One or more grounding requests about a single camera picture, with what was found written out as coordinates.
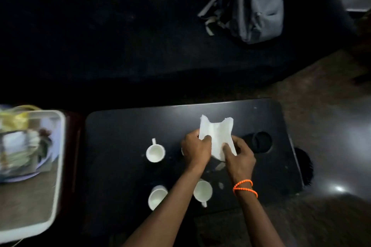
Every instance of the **hand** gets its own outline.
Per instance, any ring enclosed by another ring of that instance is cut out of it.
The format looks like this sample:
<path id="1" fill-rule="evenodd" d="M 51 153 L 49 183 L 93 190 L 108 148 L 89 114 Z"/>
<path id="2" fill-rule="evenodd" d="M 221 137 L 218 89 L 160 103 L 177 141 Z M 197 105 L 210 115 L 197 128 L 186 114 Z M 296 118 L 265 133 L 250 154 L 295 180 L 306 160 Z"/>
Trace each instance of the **hand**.
<path id="1" fill-rule="evenodd" d="M 200 129 L 187 134 L 182 141 L 184 158 L 190 168 L 198 168 L 204 171 L 211 157 L 211 137 L 206 136 L 203 140 L 198 138 Z"/>
<path id="2" fill-rule="evenodd" d="M 241 151 L 241 153 L 235 156 L 226 143 L 223 144 L 223 152 L 229 176 L 235 185 L 244 179 L 251 179 L 256 160 L 254 153 L 243 139 L 232 136 L 232 140 L 237 152 Z"/>

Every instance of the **tissue paper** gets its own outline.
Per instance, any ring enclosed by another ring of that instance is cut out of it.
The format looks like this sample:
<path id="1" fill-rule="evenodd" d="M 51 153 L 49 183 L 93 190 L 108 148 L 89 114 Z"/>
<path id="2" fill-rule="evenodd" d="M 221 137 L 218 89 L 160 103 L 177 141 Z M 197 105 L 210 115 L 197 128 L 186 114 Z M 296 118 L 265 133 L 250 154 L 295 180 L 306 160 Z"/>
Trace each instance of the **tissue paper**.
<path id="1" fill-rule="evenodd" d="M 224 142 L 229 145 L 232 153 L 235 156 L 237 155 L 231 137 L 232 128 L 233 118 L 231 117 L 224 119 L 220 123 L 211 123 L 205 115 L 202 115 L 198 138 L 203 140 L 205 136 L 211 136 L 211 155 L 217 160 L 225 161 L 224 152 L 221 148 Z"/>

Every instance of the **cup holder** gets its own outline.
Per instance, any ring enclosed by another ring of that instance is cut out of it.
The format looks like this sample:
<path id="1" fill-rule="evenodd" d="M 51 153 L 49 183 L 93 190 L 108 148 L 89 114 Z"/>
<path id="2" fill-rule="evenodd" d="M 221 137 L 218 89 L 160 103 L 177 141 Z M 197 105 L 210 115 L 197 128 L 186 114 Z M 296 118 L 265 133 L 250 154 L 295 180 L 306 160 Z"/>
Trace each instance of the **cup holder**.
<path id="1" fill-rule="evenodd" d="M 272 148 L 272 137 L 267 132 L 248 134 L 242 138 L 254 153 L 267 153 Z"/>

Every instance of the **forearm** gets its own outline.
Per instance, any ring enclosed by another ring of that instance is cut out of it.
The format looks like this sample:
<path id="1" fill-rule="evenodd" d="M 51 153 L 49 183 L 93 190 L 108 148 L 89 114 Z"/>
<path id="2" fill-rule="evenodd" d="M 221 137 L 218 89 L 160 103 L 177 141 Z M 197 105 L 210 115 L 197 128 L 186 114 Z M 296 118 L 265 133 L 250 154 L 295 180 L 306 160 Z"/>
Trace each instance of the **forearm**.
<path id="1" fill-rule="evenodd" d="M 202 171 L 196 167 L 186 169 L 166 198 L 128 238 L 123 247 L 173 246 Z"/>
<path id="2" fill-rule="evenodd" d="M 240 187 L 251 189 L 250 184 Z M 284 247 L 285 245 L 255 194 L 239 190 L 236 191 L 236 195 L 242 207 L 251 244 L 254 247 Z"/>

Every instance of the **black sofa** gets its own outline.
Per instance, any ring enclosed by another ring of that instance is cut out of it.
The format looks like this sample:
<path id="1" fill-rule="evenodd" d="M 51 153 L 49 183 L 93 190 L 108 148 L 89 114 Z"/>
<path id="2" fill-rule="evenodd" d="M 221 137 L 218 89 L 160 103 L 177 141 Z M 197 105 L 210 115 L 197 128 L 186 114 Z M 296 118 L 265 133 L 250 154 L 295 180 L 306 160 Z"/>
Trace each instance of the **black sofa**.
<path id="1" fill-rule="evenodd" d="M 340 0 L 284 0 L 282 35 L 247 46 L 218 27 L 206 33 L 197 13 L 208 1 L 0 0 L 3 100 L 90 111 L 166 104 L 200 86 L 282 80 L 356 37 Z M 33 84 L 41 92 L 17 93 Z"/>

